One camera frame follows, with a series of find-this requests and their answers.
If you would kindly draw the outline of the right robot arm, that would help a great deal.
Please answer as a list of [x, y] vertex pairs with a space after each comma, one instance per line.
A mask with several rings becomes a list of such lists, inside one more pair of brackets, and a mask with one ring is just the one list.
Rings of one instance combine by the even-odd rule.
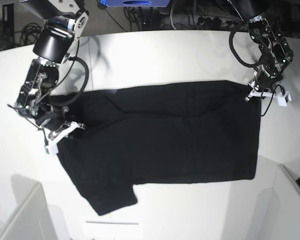
[[[89, 80], [89, 68], [77, 55], [71, 56], [80, 46], [82, 32], [89, 19], [89, 12], [82, 0], [20, 0], [19, 4], [44, 20], [44, 27], [35, 42], [37, 55], [29, 67], [26, 79], [11, 108], [30, 121], [44, 135], [46, 148], [55, 146], [82, 123], [68, 121], [66, 112], [84, 92]], [[70, 99], [51, 100], [51, 93], [60, 84], [59, 65], [68, 61], [78, 62], [84, 68], [84, 81], [79, 91]]]

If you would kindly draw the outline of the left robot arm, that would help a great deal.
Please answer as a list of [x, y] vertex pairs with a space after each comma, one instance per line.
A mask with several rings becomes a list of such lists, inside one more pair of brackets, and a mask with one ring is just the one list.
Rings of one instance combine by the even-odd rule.
[[[294, 52], [286, 38], [282, 35], [278, 23], [269, 23], [266, 11], [270, 8], [268, 0], [229, 0], [229, 5], [240, 18], [229, 35], [229, 47], [238, 62], [253, 69], [253, 79], [248, 86], [251, 92], [245, 97], [248, 102], [251, 98], [275, 98], [281, 107], [286, 107], [292, 97], [279, 84], [283, 79], [283, 72], [293, 61]], [[258, 45], [261, 52], [259, 60], [247, 63], [242, 60], [234, 48], [234, 36], [240, 28], [246, 26], [251, 40]]]

